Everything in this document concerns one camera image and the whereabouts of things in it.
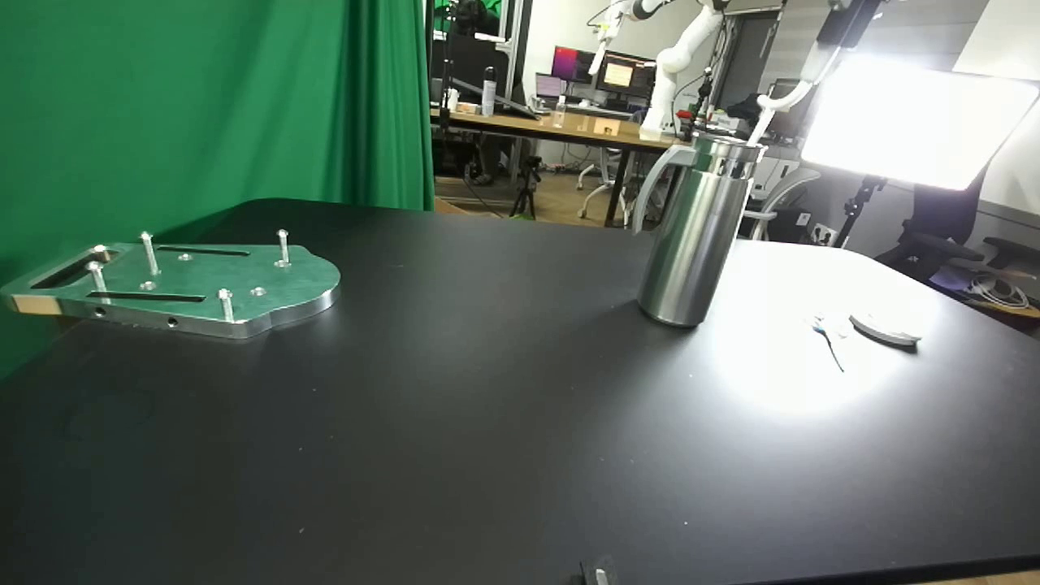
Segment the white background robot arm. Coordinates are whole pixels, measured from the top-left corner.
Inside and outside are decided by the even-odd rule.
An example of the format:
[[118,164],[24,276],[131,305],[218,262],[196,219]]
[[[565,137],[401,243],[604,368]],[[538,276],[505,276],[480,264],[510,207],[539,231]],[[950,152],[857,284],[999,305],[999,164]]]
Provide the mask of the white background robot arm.
[[[587,75],[601,72],[604,57],[620,36],[624,19],[650,19],[668,3],[671,0],[604,0],[604,7],[587,19],[597,38]],[[699,3],[699,12],[685,23],[677,44],[653,59],[656,80],[650,93],[650,112],[644,115],[644,123],[639,123],[644,137],[668,135],[673,122],[673,97],[681,96],[681,72],[692,62],[696,49],[713,33],[722,30],[725,9],[731,0],[696,0],[696,3]],[[776,115],[794,112],[799,102],[811,97],[814,88],[818,88],[839,68],[839,59],[860,44],[882,3],[885,0],[830,0],[826,23],[816,33],[816,44],[804,62],[799,81],[782,97],[768,97],[768,96],[757,97],[760,117],[751,130],[751,139],[760,139]]]

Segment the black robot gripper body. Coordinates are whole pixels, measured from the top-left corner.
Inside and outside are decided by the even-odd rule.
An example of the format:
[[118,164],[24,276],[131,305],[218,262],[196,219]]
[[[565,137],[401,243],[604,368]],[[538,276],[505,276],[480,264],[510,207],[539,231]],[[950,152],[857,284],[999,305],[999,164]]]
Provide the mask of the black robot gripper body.
[[830,12],[824,19],[824,30],[816,33],[816,44],[826,49],[857,45],[882,3],[885,0],[830,0]]

